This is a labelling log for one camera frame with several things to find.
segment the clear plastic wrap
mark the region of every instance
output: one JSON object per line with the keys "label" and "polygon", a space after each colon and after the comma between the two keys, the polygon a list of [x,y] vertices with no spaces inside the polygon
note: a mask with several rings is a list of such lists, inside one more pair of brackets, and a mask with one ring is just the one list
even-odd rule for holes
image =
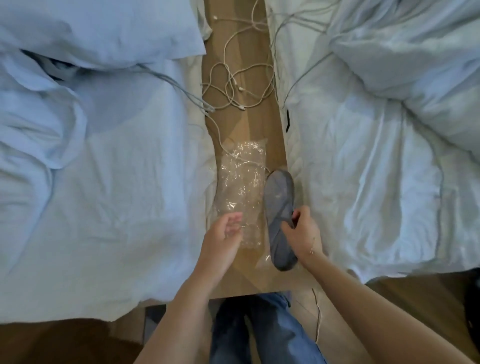
{"label": "clear plastic wrap", "polygon": [[264,240],[265,144],[236,143],[235,157],[224,153],[220,163],[215,208],[218,215],[243,212],[241,247],[260,247]]}

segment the brown floor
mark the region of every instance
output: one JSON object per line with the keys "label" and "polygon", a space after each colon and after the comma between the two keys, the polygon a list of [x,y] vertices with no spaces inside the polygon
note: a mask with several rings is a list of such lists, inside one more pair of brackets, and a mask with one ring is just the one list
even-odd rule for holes
{"label": "brown floor", "polygon": [[[207,14],[218,17],[249,18],[254,0],[206,0]],[[212,23],[214,33],[207,42],[208,55],[204,59],[204,80],[211,66],[222,57],[223,45],[230,35],[239,29],[236,23]],[[232,69],[264,62],[268,49],[267,34],[246,32],[232,42],[227,51],[227,62]],[[214,73],[215,84],[223,86],[225,71]],[[263,69],[252,70],[238,78],[242,85],[260,93],[267,79]],[[221,104],[224,98],[209,91],[206,100]],[[245,97],[244,104],[254,99]],[[248,111],[234,108],[214,113],[222,140],[259,140],[268,138],[267,166],[275,168],[285,164],[285,151],[280,128],[278,107],[273,97]],[[208,122],[212,131],[215,128]],[[216,133],[213,140],[217,154],[220,149]],[[433,275],[406,279],[385,279],[370,285],[375,291],[397,304],[420,321],[434,329],[475,362],[480,363],[480,354],[471,342],[463,316],[462,298],[468,274]],[[315,337],[317,307],[309,289],[293,291],[292,312],[302,323],[308,335]],[[328,298],[317,291],[322,311],[322,324],[318,345],[330,364],[370,363],[368,354]],[[205,316],[205,333],[197,363],[208,362],[211,318]],[[143,312],[136,309],[109,325],[116,338],[139,341],[142,337]],[[11,324],[0,326],[0,363],[132,363],[139,346],[107,336],[107,326],[98,321],[69,320],[63,323]]]}

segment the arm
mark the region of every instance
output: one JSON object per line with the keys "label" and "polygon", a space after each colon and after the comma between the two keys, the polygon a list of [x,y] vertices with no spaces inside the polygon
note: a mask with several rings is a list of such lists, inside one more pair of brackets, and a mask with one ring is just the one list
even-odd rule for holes
{"label": "arm", "polygon": [[238,226],[241,217],[241,213],[225,214],[207,231],[192,275],[168,304],[167,312],[134,364],[193,363],[208,300],[232,264],[242,240]]}
{"label": "arm", "polygon": [[293,218],[298,219],[295,229],[282,224],[290,246],[375,362],[473,363],[420,321],[330,262],[322,253],[320,231],[307,206],[295,210]]}

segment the gray slipper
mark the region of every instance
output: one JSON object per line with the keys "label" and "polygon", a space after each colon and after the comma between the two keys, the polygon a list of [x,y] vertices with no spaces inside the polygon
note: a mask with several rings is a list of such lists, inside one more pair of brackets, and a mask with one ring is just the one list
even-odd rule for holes
{"label": "gray slipper", "polygon": [[292,221],[294,203],[293,178],[285,170],[275,170],[265,182],[264,206],[270,240],[270,256],[273,265],[280,271],[292,269],[297,257],[290,248],[280,225],[286,221],[294,228]]}

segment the blue jeans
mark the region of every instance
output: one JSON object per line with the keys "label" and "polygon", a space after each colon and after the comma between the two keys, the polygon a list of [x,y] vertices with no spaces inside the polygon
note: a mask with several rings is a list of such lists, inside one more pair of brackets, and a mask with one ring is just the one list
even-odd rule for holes
{"label": "blue jeans", "polygon": [[253,327],[262,364],[326,364],[318,346],[288,311],[278,293],[227,298],[214,319],[210,364],[250,364],[248,330]]}

